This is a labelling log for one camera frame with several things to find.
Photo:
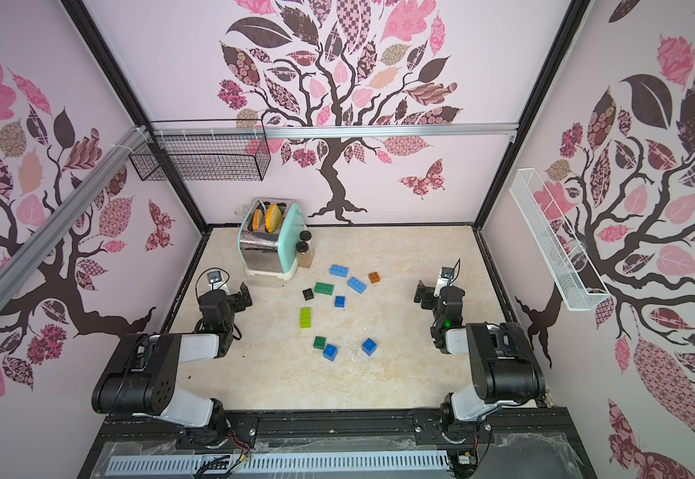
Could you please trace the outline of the light blue long lego brick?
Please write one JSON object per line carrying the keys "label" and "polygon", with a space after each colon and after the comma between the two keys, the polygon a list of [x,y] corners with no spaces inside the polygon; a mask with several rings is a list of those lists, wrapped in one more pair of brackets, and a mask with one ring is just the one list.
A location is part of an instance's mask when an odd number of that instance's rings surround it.
{"label": "light blue long lego brick", "polygon": [[343,267],[342,265],[332,265],[330,267],[330,274],[335,277],[348,277],[349,268]]}

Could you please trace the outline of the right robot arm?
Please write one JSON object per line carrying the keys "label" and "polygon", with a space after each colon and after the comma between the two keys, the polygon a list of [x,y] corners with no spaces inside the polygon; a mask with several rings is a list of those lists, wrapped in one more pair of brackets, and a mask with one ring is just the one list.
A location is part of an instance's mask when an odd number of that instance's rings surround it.
{"label": "right robot arm", "polygon": [[429,331],[436,349],[464,355],[471,381],[441,403],[441,428],[479,422],[505,407],[544,399],[546,384],[523,328],[517,323],[465,323],[465,291],[419,283],[413,301],[433,313]]}

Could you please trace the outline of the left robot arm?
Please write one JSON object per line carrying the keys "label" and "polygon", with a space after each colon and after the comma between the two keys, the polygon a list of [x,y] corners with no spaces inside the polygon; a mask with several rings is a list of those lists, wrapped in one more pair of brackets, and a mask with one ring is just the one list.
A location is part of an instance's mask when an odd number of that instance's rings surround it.
{"label": "left robot arm", "polygon": [[206,445],[226,441],[231,425],[221,401],[181,389],[178,369],[226,356],[243,337],[235,315],[252,305],[245,283],[231,295],[218,287],[199,297],[202,317],[191,333],[125,335],[93,389],[92,408],[104,415],[177,424]]}

